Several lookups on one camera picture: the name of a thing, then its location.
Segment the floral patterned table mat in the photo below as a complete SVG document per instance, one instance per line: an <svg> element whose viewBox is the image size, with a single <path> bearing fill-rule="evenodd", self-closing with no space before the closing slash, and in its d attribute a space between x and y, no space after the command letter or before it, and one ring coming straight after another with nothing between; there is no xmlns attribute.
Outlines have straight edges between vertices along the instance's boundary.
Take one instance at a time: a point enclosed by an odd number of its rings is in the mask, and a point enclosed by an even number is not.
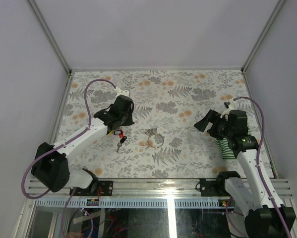
<svg viewBox="0 0 297 238"><path fill-rule="evenodd" d="M134 124L122 128L127 140L118 152L118 136L108 135L69 163L100 178L215 178L223 171L244 176L237 160L223 159L215 139L194 127L209 110L224 111L231 98L246 111L252 135L261 137L239 70L76 71L68 85L56 141L86 125L88 113L112 104L114 87L129 90L134 101ZM165 143L145 149L144 131L155 127Z"/></svg>

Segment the aluminium front rail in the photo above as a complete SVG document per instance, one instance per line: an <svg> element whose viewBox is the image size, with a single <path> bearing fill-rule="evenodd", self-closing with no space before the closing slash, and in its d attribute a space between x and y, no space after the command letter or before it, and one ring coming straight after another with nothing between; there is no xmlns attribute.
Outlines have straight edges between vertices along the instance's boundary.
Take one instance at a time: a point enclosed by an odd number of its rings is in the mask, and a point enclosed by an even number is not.
<svg viewBox="0 0 297 238"><path fill-rule="evenodd" d="M143 178L116 178L116 179L100 179L99 182L104 183L105 180L112 181L112 185L104 185L102 193L109 193L112 198L161 198L166 195L174 195L176 198L196 198L211 193L214 197L215 190L218 187L216 179L143 179ZM281 198L292 198L293 194L290 185L286 179L271 179L275 191ZM37 179L32 178L29 181L26 191L29 195L40 195L47 188ZM47 196L65 196L69 195L70 187L65 187L56 193L49 192Z"/></svg>

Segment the silver keyring with keys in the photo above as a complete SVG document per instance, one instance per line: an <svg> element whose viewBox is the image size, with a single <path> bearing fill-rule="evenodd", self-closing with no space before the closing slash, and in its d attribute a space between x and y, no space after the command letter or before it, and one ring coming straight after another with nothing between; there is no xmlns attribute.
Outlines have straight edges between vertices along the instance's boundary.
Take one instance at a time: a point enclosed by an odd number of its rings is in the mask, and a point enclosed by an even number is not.
<svg viewBox="0 0 297 238"><path fill-rule="evenodd" d="M147 136L147 140L143 144L145 149L158 149L161 148L165 143L164 136L158 132L158 129L156 127L145 130L144 134Z"/></svg>

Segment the red key tag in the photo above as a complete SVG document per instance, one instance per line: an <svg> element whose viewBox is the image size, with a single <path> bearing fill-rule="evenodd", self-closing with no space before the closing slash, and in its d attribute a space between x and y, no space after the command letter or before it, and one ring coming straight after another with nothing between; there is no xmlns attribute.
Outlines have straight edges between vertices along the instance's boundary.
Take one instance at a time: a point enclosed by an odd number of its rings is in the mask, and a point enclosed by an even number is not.
<svg viewBox="0 0 297 238"><path fill-rule="evenodd" d="M118 135L120 138L123 138L124 137L124 132L123 130L119 129L119 130L115 130L113 132L114 135Z"/></svg>

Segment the black tagged key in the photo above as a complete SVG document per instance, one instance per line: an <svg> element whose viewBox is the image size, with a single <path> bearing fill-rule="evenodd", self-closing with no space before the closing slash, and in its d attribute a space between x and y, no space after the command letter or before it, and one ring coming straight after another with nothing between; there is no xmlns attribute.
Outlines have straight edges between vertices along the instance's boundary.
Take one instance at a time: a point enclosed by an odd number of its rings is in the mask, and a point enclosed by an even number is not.
<svg viewBox="0 0 297 238"><path fill-rule="evenodd" d="M123 136L120 141L117 144L117 152L119 151L120 147L124 144L124 142L127 140L127 136Z"/></svg>

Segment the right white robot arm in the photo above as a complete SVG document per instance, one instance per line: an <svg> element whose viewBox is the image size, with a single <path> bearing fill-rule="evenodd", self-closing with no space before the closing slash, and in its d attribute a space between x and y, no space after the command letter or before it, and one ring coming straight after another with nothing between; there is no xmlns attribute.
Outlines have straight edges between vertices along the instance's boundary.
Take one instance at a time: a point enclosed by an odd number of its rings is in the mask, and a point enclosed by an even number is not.
<svg viewBox="0 0 297 238"><path fill-rule="evenodd" d="M249 187L245 187L240 175L235 172L220 172L216 191L230 195L244 216L246 236L249 238L289 238L296 219L292 207L286 207L276 193L265 168L260 161L259 144L250 135L245 111L231 110L222 115L209 110L194 127L204 132L207 125L209 135L218 140L226 139L228 148L241 165Z"/></svg>

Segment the green striped cloth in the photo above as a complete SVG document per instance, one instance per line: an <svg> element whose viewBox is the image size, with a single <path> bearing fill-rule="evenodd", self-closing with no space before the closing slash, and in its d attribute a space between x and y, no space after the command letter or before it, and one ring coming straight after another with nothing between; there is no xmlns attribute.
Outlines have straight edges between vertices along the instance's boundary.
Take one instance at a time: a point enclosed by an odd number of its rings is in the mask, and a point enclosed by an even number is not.
<svg viewBox="0 0 297 238"><path fill-rule="evenodd" d="M251 134L248 124L246 136L216 139L216 143L224 159L236 159L240 152L245 152L249 149L252 149Z"/></svg>

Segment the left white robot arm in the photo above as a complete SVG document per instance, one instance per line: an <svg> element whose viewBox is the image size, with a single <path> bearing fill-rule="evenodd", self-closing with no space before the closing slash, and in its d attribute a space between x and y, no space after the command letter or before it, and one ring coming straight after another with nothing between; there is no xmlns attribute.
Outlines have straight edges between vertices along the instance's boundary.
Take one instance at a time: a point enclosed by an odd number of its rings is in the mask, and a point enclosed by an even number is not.
<svg viewBox="0 0 297 238"><path fill-rule="evenodd" d="M133 125L133 110L133 100L119 95L113 104L91 116L88 123L71 136L53 145L42 143L37 149L36 163L31 166L31 175L53 193L67 186L74 196L95 195L100 188L97 176L88 169L71 169L69 163L93 141L122 126Z"/></svg>

